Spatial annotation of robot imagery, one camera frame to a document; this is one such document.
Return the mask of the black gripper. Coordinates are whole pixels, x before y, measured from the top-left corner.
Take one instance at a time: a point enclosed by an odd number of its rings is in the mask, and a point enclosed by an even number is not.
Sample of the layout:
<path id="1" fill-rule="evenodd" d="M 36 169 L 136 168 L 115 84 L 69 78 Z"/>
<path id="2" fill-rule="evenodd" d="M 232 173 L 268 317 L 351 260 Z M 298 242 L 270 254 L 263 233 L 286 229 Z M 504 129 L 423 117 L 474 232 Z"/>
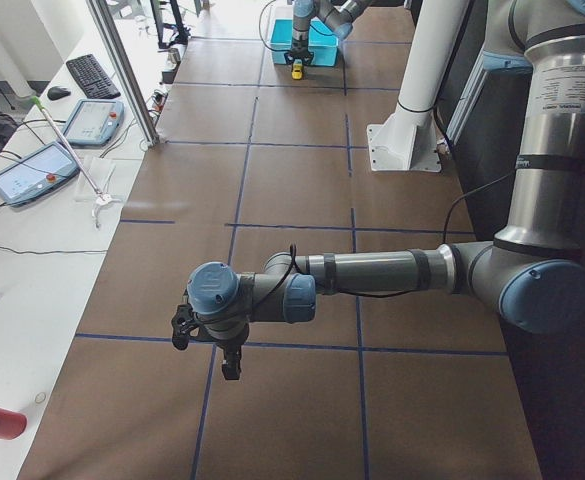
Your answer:
<path id="1" fill-rule="evenodd" d="M 293 63 L 293 59 L 305 59 L 306 65 L 311 65 L 314 60 L 314 53 L 309 51 L 308 44 L 304 42 L 293 42 L 289 51 L 284 53 L 287 65 Z"/>
<path id="2" fill-rule="evenodd" d="M 226 381 L 237 381 L 241 377 L 241 359 L 242 346 L 238 345 L 223 345 L 223 361 L 221 370 Z"/>

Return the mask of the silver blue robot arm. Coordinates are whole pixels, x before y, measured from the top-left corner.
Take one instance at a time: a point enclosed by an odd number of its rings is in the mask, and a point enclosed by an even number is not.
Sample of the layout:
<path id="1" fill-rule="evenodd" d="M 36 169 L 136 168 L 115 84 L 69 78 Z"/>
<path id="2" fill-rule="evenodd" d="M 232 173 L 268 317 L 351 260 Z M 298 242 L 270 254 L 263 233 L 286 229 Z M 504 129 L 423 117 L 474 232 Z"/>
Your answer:
<path id="1" fill-rule="evenodd" d="M 346 39 L 353 23 L 373 3 L 372 0 L 350 0 L 335 7 L 328 0 L 299 0 L 294 3 L 291 47 L 284 53 L 288 65 L 296 60 L 309 66 L 314 54 L 309 50 L 311 20 L 317 17 L 339 40 Z"/>
<path id="2" fill-rule="evenodd" d="M 585 1 L 492 1 L 482 47 L 488 71 L 531 76 L 508 221 L 491 241 L 434 250 L 272 255 L 260 273 L 208 262 L 190 275 L 172 342 L 212 343 L 226 379 L 240 376 L 253 322 L 312 320 L 320 295 L 389 298 L 469 294 L 531 333 L 585 312 L 585 269 L 573 238 L 585 173 Z"/>

